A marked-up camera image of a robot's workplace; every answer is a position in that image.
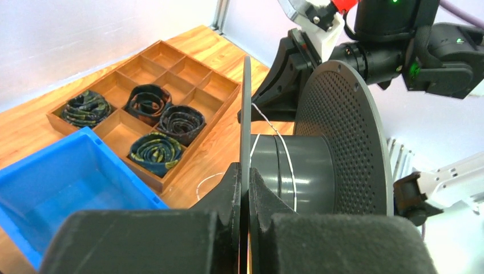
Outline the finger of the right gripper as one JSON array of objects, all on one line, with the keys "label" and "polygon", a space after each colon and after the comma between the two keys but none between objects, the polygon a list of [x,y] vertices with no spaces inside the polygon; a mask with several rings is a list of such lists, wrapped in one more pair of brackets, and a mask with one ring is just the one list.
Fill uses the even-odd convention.
[{"label": "finger of the right gripper", "polygon": [[280,72],[280,43],[273,64],[252,95],[251,101],[270,121],[293,122],[296,119],[300,94],[314,70],[297,66],[295,72]]}]

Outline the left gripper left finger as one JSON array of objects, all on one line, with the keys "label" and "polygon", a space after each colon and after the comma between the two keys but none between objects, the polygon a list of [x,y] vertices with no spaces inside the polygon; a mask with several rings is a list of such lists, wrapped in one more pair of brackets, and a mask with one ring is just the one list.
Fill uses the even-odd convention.
[{"label": "left gripper left finger", "polygon": [[86,210],[69,216],[40,273],[238,273],[241,166],[189,209]]}]

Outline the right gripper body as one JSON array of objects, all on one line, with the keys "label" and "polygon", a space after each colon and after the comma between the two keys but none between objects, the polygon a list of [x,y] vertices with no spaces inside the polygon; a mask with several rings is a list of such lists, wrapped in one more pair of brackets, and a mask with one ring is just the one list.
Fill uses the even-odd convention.
[{"label": "right gripper body", "polygon": [[297,66],[305,65],[303,70],[314,70],[324,63],[306,32],[290,29],[280,41],[280,72],[295,72]]}]

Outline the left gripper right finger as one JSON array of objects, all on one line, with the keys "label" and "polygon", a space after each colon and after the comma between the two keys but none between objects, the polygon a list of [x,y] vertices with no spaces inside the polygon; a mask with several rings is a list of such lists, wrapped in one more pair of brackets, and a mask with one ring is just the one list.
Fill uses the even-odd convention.
[{"label": "left gripper right finger", "polygon": [[401,217],[299,214],[249,173],[252,273],[436,273],[416,227]]}]

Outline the dark grey cable spool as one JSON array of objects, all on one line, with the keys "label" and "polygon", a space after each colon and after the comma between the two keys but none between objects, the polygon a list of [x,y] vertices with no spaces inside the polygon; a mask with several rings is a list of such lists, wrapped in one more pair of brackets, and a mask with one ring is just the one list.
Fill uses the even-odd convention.
[{"label": "dark grey cable spool", "polygon": [[299,214],[393,216],[392,176],[381,119],[355,69],[341,61],[316,68],[300,94],[292,135],[255,135],[262,114],[249,102],[244,68],[240,161],[243,214],[241,249],[249,249],[249,173]]}]

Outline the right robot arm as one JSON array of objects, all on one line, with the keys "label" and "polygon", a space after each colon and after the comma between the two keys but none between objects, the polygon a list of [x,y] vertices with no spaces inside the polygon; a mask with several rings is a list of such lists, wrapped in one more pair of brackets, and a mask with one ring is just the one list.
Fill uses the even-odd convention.
[{"label": "right robot arm", "polygon": [[463,99],[483,82],[483,30],[434,23],[438,1],[281,1],[299,25],[238,114],[259,175],[251,216],[401,216],[421,226],[483,193],[483,154],[396,179],[369,85]]}]

